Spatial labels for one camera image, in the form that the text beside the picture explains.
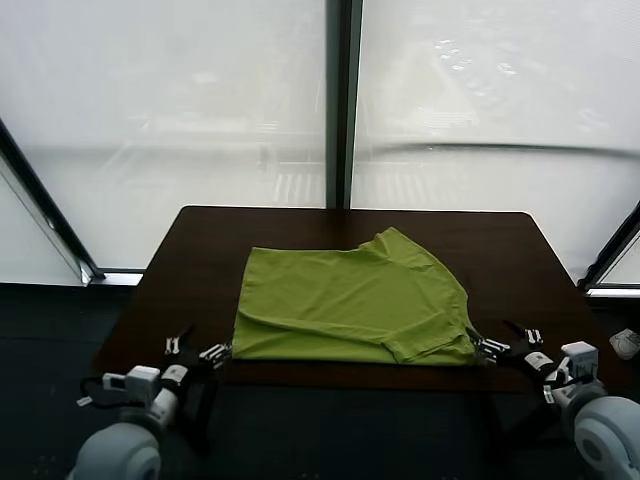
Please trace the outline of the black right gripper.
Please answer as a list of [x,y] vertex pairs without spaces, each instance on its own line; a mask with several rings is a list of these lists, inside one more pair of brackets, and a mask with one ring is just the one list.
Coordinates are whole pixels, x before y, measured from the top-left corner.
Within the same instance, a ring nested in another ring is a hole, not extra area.
[[543,352],[531,348],[544,344],[541,332],[508,320],[503,323],[525,343],[516,343],[510,347],[488,338],[475,339],[472,344],[477,363],[513,368],[524,374],[534,385],[542,386],[556,370],[556,363]]

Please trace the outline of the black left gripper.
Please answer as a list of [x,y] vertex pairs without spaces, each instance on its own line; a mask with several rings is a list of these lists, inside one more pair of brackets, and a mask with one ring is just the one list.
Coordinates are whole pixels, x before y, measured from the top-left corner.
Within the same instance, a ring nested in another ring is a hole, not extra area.
[[217,343],[200,353],[190,351],[189,339],[195,330],[191,324],[181,333],[165,339],[162,387],[184,393],[193,384],[202,383],[231,357],[231,345]]

